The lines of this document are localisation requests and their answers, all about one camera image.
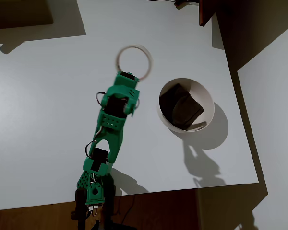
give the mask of white wall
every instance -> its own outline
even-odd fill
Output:
[[[288,30],[238,74],[269,193],[255,226],[288,230]]]

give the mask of wooden floor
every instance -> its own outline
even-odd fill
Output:
[[[118,211],[115,198],[114,212]],[[132,205],[133,195],[122,196],[120,209],[113,216],[121,223]],[[76,230],[71,220],[75,202],[0,210],[0,230]],[[86,221],[86,229],[94,225],[94,217]],[[124,225],[138,230],[197,230],[199,229],[195,191],[193,189],[135,195],[134,206]]]

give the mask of white bowl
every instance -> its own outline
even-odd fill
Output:
[[[183,130],[172,125],[162,114],[160,109],[160,100],[158,100],[158,115],[161,121],[172,131],[177,133],[189,133],[202,130],[207,127],[212,121],[213,115],[215,113],[215,104],[208,90],[202,86],[197,81],[188,78],[177,78],[169,81],[163,86],[159,97],[165,94],[174,85],[180,84],[185,90],[187,90],[191,97],[196,100],[204,109],[204,112],[192,123],[188,130]]]

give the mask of white tabletop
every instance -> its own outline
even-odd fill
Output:
[[[117,194],[258,182],[225,52],[212,47],[211,21],[199,26],[198,6],[177,10],[172,2],[145,0],[78,5],[86,35],[0,50],[0,209],[74,200],[100,109],[95,93],[113,84],[114,57],[130,44],[145,46],[154,66],[138,84],[140,107],[124,127],[113,170]],[[58,8],[52,10],[57,15]],[[38,29],[0,30],[0,39],[30,30]],[[123,54],[123,70],[141,76],[146,67],[140,52]],[[216,103],[211,125],[188,136],[172,133],[156,109],[162,87],[181,77],[200,82]]]

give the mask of white ring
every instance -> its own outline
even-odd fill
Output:
[[[145,55],[146,55],[146,57],[148,59],[148,70],[147,70],[147,72],[145,73],[145,75],[143,77],[139,78],[140,81],[141,81],[141,80],[143,80],[144,78],[146,78],[149,75],[149,73],[150,73],[150,71],[152,69],[152,65],[153,65],[153,58],[150,55],[149,51],[144,46],[141,46],[141,45],[130,45],[130,46],[126,46],[125,48],[121,49],[119,51],[119,53],[117,54],[116,59],[115,59],[116,70],[117,71],[122,71],[121,68],[120,68],[120,56],[121,56],[123,51],[125,51],[126,49],[129,49],[129,48],[136,48],[136,49],[141,50],[143,53],[145,53]]]

